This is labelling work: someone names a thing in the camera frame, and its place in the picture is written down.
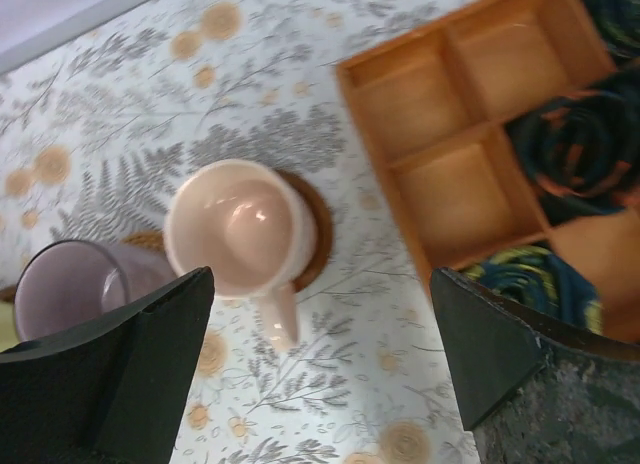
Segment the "purple mug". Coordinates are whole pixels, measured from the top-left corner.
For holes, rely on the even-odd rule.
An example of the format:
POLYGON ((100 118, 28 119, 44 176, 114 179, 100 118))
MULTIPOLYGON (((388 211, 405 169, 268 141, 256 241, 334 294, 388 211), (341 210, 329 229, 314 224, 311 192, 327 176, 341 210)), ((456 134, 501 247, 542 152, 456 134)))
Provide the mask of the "purple mug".
POLYGON ((14 300, 23 341, 42 338, 134 302, 176 278, 166 257, 126 243, 53 243, 23 270, 14 300))

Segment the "white green-handled mug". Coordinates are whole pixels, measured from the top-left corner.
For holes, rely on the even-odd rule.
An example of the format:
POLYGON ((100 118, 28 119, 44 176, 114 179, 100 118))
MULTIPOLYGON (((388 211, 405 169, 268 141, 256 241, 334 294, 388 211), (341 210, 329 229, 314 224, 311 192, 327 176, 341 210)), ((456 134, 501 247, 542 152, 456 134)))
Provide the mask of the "white green-handled mug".
POLYGON ((14 306, 0 302, 0 351, 4 352, 21 342, 16 331, 14 306))

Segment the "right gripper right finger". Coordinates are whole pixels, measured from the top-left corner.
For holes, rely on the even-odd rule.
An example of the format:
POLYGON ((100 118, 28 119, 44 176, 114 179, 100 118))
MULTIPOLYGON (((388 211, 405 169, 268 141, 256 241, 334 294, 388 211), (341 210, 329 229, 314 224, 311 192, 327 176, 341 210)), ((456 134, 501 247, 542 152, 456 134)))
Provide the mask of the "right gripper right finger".
POLYGON ((636 463, 639 347, 448 268, 430 292, 461 421, 484 463, 636 463))

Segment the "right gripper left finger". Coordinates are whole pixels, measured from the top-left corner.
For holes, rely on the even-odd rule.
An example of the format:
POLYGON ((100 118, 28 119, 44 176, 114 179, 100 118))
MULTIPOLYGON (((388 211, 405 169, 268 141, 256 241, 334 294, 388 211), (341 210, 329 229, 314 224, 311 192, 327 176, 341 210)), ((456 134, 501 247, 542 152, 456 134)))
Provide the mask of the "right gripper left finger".
POLYGON ((169 462, 213 300, 198 268, 2 352, 2 462, 169 462))

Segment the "pink mug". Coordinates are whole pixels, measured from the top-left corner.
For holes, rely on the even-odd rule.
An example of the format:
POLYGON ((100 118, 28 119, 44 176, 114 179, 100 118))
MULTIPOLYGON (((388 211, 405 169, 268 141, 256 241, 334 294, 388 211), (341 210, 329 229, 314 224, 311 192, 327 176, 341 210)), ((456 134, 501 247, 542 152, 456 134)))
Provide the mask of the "pink mug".
POLYGON ((173 196, 163 239, 177 275, 209 268, 217 298, 257 305, 275 350, 298 343, 293 280, 312 257, 316 231, 307 204, 275 170, 242 159, 198 170, 173 196))

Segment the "dark wooden coaster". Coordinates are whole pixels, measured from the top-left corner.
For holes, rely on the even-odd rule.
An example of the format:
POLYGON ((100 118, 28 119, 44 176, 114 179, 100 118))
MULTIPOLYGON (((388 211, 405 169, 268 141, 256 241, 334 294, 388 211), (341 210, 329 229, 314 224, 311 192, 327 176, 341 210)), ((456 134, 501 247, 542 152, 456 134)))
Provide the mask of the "dark wooden coaster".
POLYGON ((331 210, 319 191, 308 181, 284 169, 277 169, 276 172, 302 197, 314 220, 316 231, 314 252, 304 271, 293 280, 295 290, 300 292, 309 287, 328 264, 334 237, 331 210))

